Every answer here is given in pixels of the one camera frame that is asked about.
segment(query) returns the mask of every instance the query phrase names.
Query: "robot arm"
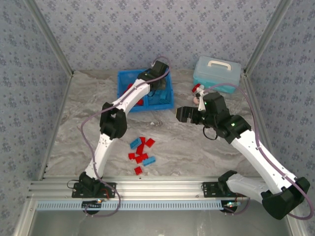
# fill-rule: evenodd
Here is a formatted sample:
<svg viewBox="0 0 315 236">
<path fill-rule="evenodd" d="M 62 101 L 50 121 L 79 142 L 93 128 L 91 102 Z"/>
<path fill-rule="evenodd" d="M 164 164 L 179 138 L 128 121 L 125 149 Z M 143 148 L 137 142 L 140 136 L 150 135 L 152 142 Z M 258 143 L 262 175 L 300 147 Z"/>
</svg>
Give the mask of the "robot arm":
<svg viewBox="0 0 315 236">
<path fill-rule="evenodd" d="M 103 105 L 104 110 L 107 107 L 120 103 L 116 108 L 108 111 L 108 113 L 103 113 L 101 115 L 101 134 L 99 136 L 98 144 L 95 150 L 96 171 L 100 177 L 103 176 L 106 161 L 113 149 L 113 146 L 115 145 L 115 142 L 117 141 L 117 138 L 120 138 L 120 136 L 122 136 L 123 133 L 125 133 L 126 131 L 126 115 L 144 95 L 150 92 L 150 85 L 147 83 L 144 83 L 143 85 L 140 85 L 135 89 L 136 86 L 143 82 L 145 81 L 142 79 L 136 79 L 134 84 L 120 98 L 118 98 L 112 104 L 105 103 Z M 121 102 L 121 100 L 123 100 L 129 93 L 130 95 L 123 102 Z M 112 126 L 115 126 L 116 124 L 116 127 L 109 130 L 108 126 L 110 126 L 111 121 L 114 119 L 113 116 L 115 116 L 115 123 Z M 92 160 L 85 169 L 85 172 L 87 176 L 97 179 L 93 170 Z"/>
<path fill-rule="evenodd" d="M 224 138 L 239 150 L 259 172 L 265 183 L 245 178 L 235 171 L 229 171 L 219 178 L 219 187 L 224 193 L 240 193 L 263 204 L 264 208 L 276 219 L 282 219 L 297 205 L 302 203 L 302 194 L 262 156 L 255 142 L 255 133 L 250 125 L 238 115 L 231 115 L 224 98 L 218 93 L 208 93 L 197 89 L 199 107 L 180 107 L 176 117 L 181 122 L 203 124 L 213 128 L 217 135 Z M 310 183 L 296 176 L 282 166 L 276 158 L 259 143 L 259 148 L 285 176 L 307 193 Z"/>
</svg>

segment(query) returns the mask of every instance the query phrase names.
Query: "blue basket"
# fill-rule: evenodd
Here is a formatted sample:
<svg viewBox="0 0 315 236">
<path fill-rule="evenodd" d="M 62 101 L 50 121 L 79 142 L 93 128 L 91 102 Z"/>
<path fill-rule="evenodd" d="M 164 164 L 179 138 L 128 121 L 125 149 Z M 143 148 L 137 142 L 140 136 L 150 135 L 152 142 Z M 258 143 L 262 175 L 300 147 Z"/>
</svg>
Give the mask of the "blue basket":
<svg viewBox="0 0 315 236">
<path fill-rule="evenodd" d="M 122 70 L 117 75 L 117 98 L 121 97 L 127 90 L 129 84 L 133 84 L 137 76 L 145 71 L 143 70 Z M 171 73 L 166 76 L 165 90 L 156 90 L 155 93 L 150 92 L 149 96 L 145 95 L 143 105 L 135 105 L 131 112 L 166 110 L 174 108 L 174 92 L 172 87 Z"/>
</svg>

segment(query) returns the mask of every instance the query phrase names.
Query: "wall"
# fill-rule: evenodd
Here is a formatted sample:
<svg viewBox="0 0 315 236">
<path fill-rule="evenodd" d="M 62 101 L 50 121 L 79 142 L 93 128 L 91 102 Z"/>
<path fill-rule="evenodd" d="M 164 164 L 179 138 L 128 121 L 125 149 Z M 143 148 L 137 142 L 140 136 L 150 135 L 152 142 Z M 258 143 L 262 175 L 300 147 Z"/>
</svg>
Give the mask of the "wall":
<svg viewBox="0 0 315 236">
<path fill-rule="evenodd" d="M 251 79 L 274 154 L 311 183 L 315 203 L 315 2 L 295 0 Z M 308 226 L 315 235 L 315 220 Z"/>
<path fill-rule="evenodd" d="M 36 0 L 72 69 L 147 67 L 158 54 L 244 67 L 279 0 Z"/>
<path fill-rule="evenodd" d="M 0 1 L 0 235 L 38 176 L 68 78 L 22 0 Z"/>
</svg>

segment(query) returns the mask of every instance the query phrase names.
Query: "marble floor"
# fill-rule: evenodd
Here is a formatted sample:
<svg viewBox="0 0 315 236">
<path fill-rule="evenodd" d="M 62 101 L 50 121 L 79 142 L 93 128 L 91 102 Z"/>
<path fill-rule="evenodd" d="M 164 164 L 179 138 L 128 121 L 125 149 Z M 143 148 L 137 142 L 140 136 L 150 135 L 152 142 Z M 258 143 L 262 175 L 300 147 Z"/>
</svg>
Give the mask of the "marble floor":
<svg viewBox="0 0 315 236">
<path fill-rule="evenodd" d="M 192 70 L 172 70 L 175 95 L 173 110 L 129 113 L 128 130 L 116 142 L 105 166 L 106 176 L 135 175 L 135 161 L 128 159 L 129 143 L 139 136 L 153 138 L 156 143 L 145 151 L 156 157 L 156 163 L 143 167 L 146 176 L 220 176 L 236 170 L 245 176 L 258 176 L 245 157 L 225 140 L 206 139 L 202 125 L 180 123 L 175 117 L 176 108 L 195 106 L 192 102 Z M 98 112 L 105 102 L 116 100 L 117 71 L 76 71 L 59 126 L 56 141 L 46 169 L 46 176 L 73 176 L 84 171 L 91 153 L 80 133 L 81 122 Z M 250 109 L 236 91 L 224 94 L 231 114 L 242 115 L 253 126 Z M 85 125 L 85 133 L 95 148 L 99 138 L 99 117 Z"/>
</svg>

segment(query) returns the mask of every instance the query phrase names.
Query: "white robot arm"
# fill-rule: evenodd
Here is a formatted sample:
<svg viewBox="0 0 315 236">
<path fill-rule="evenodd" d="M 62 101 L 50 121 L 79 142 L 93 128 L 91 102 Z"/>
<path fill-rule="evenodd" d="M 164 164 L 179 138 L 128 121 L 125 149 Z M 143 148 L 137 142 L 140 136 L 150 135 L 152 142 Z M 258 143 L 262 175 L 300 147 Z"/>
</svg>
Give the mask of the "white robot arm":
<svg viewBox="0 0 315 236">
<path fill-rule="evenodd" d="M 217 136 L 224 138 L 249 160 L 265 181 L 261 183 L 245 178 L 235 171 L 229 171 L 218 179 L 219 188 L 226 195 L 240 193 L 248 196 L 262 203 L 274 218 L 282 219 L 304 200 L 302 194 L 286 177 L 293 180 L 305 193 L 310 183 L 304 177 L 297 178 L 281 165 L 262 143 L 259 143 L 259 148 L 284 176 L 271 166 L 258 149 L 255 132 L 250 125 L 241 116 L 229 113 L 224 98 L 218 92 L 205 93 L 201 88 L 197 88 L 196 91 L 196 97 L 200 100 L 199 107 L 178 108 L 177 119 L 213 128 Z"/>
<path fill-rule="evenodd" d="M 142 79 L 136 79 L 132 87 L 130 87 L 120 98 L 118 98 L 116 101 L 112 103 L 113 105 L 119 104 L 116 107 L 116 109 L 123 111 L 125 115 L 127 115 L 129 111 L 133 108 L 133 106 L 144 95 L 150 92 L 149 84 L 144 83 L 138 86 L 139 84 L 143 82 L 145 81 Z M 99 136 L 98 144 L 95 150 L 95 162 L 96 162 L 96 171 L 100 177 L 103 176 L 106 161 L 116 141 L 117 141 L 117 138 L 111 139 L 110 136 L 102 132 Z M 86 172 L 86 175 L 88 175 L 89 177 L 97 179 L 95 172 L 93 170 L 93 160 L 90 161 L 89 165 L 85 169 L 85 172 Z"/>
</svg>

